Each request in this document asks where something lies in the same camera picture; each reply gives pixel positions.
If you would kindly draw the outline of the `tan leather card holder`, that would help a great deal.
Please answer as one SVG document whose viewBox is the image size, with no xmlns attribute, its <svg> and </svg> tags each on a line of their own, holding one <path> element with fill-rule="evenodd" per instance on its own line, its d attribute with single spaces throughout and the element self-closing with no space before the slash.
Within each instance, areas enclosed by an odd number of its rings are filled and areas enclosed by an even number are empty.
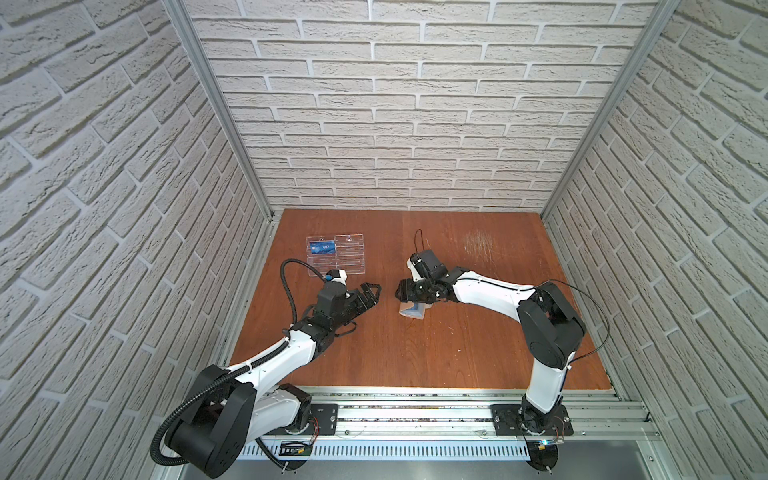
<svg viewBox="0 0 768 480">
<path fill-rule="evenodd" d="M 399 314 L 413 319 L 423 319 L 429 305 L 418 302 L 403 302 L 400 305 Z"/>
</svg>

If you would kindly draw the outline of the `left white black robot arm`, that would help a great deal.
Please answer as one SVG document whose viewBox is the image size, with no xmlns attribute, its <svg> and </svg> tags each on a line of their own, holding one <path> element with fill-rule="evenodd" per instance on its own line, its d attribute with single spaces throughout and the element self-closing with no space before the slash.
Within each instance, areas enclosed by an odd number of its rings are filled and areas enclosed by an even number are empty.
<svg viewBox="0 0 768 480">
<path fill-rule="evenodd" d="M 279 342 L 239 364 L 200 372 L 186 399 L 158 427 L 150 458 L 161 466 L 192 464 L 215 479 L 246 444 L 278 428 L 305 429 L 311 397 L 284 378 L 354 331 L 356 318 L 375 307 L 380 295 L 378 284 L 349 290 L 342 278 L 326 278 L 316 303 Z"/>
</svg>

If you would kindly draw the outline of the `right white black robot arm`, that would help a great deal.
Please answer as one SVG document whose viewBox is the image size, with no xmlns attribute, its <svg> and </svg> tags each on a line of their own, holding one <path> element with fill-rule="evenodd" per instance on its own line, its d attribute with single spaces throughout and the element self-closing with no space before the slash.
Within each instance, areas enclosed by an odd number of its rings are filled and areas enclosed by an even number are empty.
<svg viewBox="0 0 768 480">
<path fill-rule="evenodd" d="M 530 432 L 541 432 L 561 405 L 571 364 L 586 334 L 586 326 L 553 282 L 518 285 L 456 268 L 442 276 L 404 279 L 396 290 L 404 304 L 428 306 L 441 301 L 476 305 L 517 321 L 533 356 L 531 381 L 520 415 Z"/>
</svg>

